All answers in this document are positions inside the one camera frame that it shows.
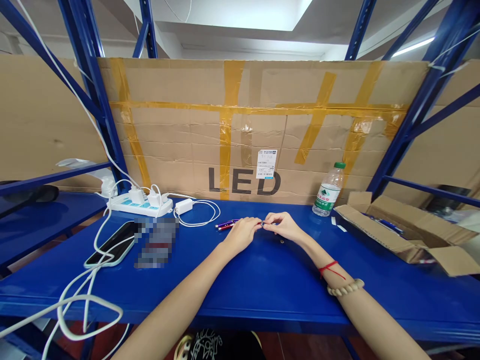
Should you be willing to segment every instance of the forearm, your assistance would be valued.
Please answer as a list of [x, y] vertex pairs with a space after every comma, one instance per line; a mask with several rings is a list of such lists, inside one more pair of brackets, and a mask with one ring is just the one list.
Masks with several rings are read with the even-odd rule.
[[218, 274], [233, 256], [220, 243], [140, 324], [113, 359], [163, 359], [190, 325]]
[[[310, 256], [317, 268], [323, 268], [334, 261], [308, 235], [298, 244]], [[339, 264], [329, 269], [332, 271], [325, 270], [323, 277], [332, 289], [342, 288], [354, 282], [354, 279]], [[340, 296], [338, 300], [352, 324], [380, 359], [430, 359], [395, 319], [364, 289]]]

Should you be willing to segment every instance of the white label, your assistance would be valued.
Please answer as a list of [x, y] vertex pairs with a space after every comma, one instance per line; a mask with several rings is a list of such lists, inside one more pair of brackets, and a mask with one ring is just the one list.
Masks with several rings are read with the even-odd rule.
[[340, 190], [332, 190], [325, 186], [320, 186], [315, 199], [315, 206], [319, 209], [330, 211], [339, 197]]
[[257, 179], [273, 179], [278, 150], [260, 150], [256, 162]]

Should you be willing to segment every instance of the bottle label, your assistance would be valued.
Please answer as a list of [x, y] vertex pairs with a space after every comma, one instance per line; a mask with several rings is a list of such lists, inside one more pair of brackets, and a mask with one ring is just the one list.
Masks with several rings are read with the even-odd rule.
[[330, 190], [322, 185], [316, 195], [315, 206], [321, 210], [330, 211], [334, 208], [339, 194], [340, 190]]

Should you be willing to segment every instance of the barcode label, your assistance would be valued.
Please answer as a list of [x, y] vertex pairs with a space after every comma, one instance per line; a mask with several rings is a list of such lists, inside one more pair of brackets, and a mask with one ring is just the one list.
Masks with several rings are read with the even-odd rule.
[[275, 163], [277, 161], [277, 150], [260, 150], [256, 162], [257, 179], [273, 179]]

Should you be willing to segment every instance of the ceiling light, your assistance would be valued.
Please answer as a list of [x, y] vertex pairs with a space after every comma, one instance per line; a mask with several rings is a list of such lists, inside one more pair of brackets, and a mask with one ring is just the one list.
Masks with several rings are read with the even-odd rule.
[[404, 48], [403, 50], [400, 50], [400, 51], [397, 51], [396, 53], [394, 53], [391, 57], [394, 58], [396, 57], [397, 55], [401, 55], [401, 54], [405, 54], [413, 49], [416, 49], [416, 48], [419, 48], [419, 47], [422, 47], [423, 45], [427, 45], [427, 44], [430, 44], [433, 40], [435, 39], [435, 37], [431, 37], [425, 41], [422, 41], [422, 42], [419, 42], [418, 44], [415, 44], [415, 45], [412, 45], [412, 46], [409, 46], [407, 48]]

